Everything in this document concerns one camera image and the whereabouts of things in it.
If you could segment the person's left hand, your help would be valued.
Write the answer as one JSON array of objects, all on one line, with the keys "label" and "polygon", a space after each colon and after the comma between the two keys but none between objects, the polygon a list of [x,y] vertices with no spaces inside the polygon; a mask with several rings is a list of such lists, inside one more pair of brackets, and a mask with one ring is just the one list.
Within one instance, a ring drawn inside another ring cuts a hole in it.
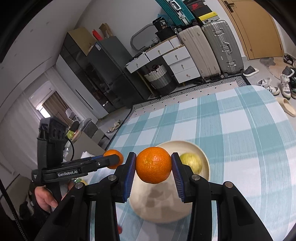
[{"label": "person's left hand", "polygon": [[58,202],[53,197],[51,191],[45,186],[37,186],[34,190],[37,204],[44,211],[50,213],[52,209],[55,209],[58,206]]}]

